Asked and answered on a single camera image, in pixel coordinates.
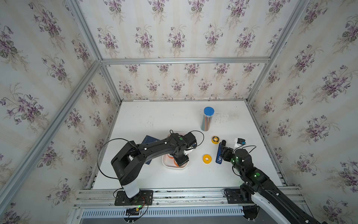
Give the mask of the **small yellow black tape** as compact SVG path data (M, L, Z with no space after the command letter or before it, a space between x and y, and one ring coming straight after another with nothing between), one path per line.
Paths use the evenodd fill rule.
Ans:
M211 138L211 142L212 142L213 144L219 144L219 143L220 143L220 138L219 138L218 136L213 136L213 137Z

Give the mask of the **yellow sealing tape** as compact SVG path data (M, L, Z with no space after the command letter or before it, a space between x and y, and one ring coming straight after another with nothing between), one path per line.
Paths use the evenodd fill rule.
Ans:
M211 157L211 155L205 154L205 155L203 156L203 162L204 162L205 164L210 164L210 163L212 162L212 157Z

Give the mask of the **orange sealing tape bottom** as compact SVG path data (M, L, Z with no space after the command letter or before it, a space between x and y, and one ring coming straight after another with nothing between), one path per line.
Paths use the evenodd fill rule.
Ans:
M173 162L175 167L177 167L177 168L179 167L178 163L175 160L172 160L172 162Z

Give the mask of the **white storage box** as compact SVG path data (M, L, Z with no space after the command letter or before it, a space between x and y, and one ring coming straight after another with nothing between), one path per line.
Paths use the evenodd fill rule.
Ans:
M176 170L185 169L189 165L189 162L177 168L174 166L172 162L172 160L174 160L172 154L176 152L184 151L185 149L189 148L189 146L197 142L196 138L192 133L187 133L187 134L170 133L170 135L168 135L168 139L174 140L174 150L162 156L162 164L168 169L176 169Z

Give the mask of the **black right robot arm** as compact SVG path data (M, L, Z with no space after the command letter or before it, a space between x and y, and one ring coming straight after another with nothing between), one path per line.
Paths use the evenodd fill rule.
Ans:
M236 175L243 181L238 189L224 190L229 204L254 203L278 224L319 223L291 201L263 171L254 166L252 157L244 146L236 149L222 146L221 157L231 163L232 170L237 171Z

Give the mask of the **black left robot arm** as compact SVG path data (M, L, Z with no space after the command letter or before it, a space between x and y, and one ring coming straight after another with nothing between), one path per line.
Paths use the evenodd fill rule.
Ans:
M125 141L125 145L111 160L111 166L116 177L102 174L107 178L118 180L126 196L132 199L140 193L136 178L146 162L167 154L173 157L178 166L189 162L188 154L201 145L197 142L194 132L179 134L170 130L169 136L165 139L142 144L123 138L111 139L104 143L103 146L116 140Z

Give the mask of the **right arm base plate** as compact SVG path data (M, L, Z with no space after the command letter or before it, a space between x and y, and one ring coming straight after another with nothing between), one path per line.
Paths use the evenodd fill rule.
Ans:
M241 203L252 203L251 193L245 188L240 189L228 189L224 190L224 195L227 199L228 204L241 204Z

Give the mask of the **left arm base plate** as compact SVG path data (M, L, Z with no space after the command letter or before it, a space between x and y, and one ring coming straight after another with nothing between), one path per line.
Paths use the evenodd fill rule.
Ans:
M152 205L153 204L153 190L140 190L137 195L129 198L124 191L118 191L115 196L115 206L129 206L129 205Z

